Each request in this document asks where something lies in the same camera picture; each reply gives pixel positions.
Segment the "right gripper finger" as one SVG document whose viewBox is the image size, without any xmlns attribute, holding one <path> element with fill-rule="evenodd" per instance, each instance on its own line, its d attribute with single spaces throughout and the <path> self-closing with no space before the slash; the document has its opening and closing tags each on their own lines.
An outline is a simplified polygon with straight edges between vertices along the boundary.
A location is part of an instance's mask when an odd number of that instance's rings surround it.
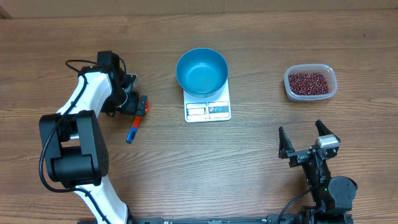
<svg viewBox="0 0 398 224">
<path fill-rule="evenodd" d="M 327 136 L 332 134 L 332 132 L 322 123 L 320 119 L 316 120 L 315 126 L 317 127 L 319 136 Z"/>
<path fill-rule="evenodd" d="M 281 126 L 279 128 L 279 158 L 289 158 L 289 154 L 293 152 L 295 152 L 295 149 Z"/>
</svg>

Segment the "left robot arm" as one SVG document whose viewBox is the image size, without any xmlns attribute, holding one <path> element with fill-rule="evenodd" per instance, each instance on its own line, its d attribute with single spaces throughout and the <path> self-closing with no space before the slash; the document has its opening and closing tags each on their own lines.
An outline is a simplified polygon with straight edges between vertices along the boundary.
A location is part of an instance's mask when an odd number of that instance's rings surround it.
<svg viewBox="0 0 398 224">
<path fill-rule="evenodd" d="M 43 146 L 40 181 L 51 192 L 80 196 L 95 216 L 94 223 L 135 223 L 108 177 L 109 155 L 98 116 L 132 115 L 126 138 L 131 143 L 149 102 L 135 91 L 137 76 L 126 71 L 124 60 L 116 53 L 100 51 L 96 61 L 85 60 L 84 64 L 65 105 L 39 120 Z"/>
</svg>

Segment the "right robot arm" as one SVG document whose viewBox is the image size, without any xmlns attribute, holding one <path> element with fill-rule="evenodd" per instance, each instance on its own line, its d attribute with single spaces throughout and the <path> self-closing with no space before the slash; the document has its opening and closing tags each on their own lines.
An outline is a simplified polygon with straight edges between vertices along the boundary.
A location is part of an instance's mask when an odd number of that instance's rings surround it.
<svg viewBox="0 0 398 224">
<path fill-rule="evenodd" d="M 332 176 L 326 163 L 334 158 L 341 139 L 320 120 L 315 122 L 318 137 L 306 150 L 294 149 L 283 127 L 279 128 L 279 158 L 288 159 L 290 167 L 302 167 L 308 190 L 292 199 L 279 213 L 277 223 L 353 223 L 348 213 L 358 189 L 357 183 L 345 176 Z M 302 207 L 296 215 L 286 214 L 287 209 L 306 194 L 311 194 L 313 205 Z"/>
</svg>

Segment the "red scoop with blue handle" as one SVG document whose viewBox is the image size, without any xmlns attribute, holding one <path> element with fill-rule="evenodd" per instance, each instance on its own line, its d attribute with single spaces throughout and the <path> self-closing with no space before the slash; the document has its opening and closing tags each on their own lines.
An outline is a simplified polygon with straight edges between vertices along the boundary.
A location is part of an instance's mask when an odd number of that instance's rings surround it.
<svg viewBox="0 0 398 224">
<path fill-rule="evenodd" d="M 149 110 L 149 103 L 147 102 L 147 112 L 148 112 L 148 110 Z M 127 137 L 126 137 L 126 142 L 127 142 L 127 143 L 130 144 L 130 143 L 133 142 L 134 137 L 135 137 L 135 135 L 136 135 L 136 133 L 137 133 L 137 129 L 138 129 L 138 127 L 139 127 L 140 120 L 141 120 L 142 118 L 143 118 L 143 116 L 136 116 L 136 115 L 135 115 L 133 124 L 132 124 L 132 126 L 131 126 L 131 128 L 130 128 L 130 131 L 129 131 Z"/>
</svg>

